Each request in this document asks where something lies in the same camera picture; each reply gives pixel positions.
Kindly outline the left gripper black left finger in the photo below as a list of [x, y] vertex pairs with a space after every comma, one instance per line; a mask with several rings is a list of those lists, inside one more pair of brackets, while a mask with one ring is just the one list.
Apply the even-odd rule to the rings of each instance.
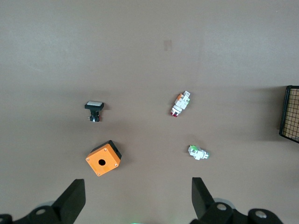
[[15, 224], [73, 224], [85, 205], [85, 181], [74, 180], [51, 205], [32, 210]]

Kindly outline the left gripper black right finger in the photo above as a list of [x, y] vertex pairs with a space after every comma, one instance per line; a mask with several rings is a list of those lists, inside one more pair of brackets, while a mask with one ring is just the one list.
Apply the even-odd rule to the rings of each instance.
[[248, 218], [227, 203], [216, 202], [202, 178], [192, 178], [192, 204], [197, 218], [192, 224], [246, 224]]

